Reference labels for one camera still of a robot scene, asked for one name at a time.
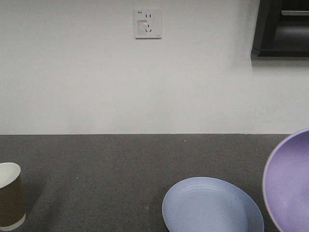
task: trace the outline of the bowl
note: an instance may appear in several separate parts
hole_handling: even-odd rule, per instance
[[[309,129],[288,136],[272,151],[263,196],[281,232],[309,232]]]

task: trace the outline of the paper cup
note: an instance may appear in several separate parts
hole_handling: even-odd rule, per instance
[[[26,219],[25,199],[16,163],[0,163],[0,230],[11,231]]]

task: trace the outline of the electrical outlet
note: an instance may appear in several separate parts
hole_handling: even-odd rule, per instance
[[[134,10],[135,38],[162,38],[162,10]]]

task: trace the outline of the wall cabinet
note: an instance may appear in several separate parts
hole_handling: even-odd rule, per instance
[[[309,0],[261,0],[252,54],[309,57]]]

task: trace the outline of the light blue plate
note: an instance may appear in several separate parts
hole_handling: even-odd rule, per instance
[[[263,232],[255,202],[223,180],[193,177],[170,188],[162,204],[170,232]]]

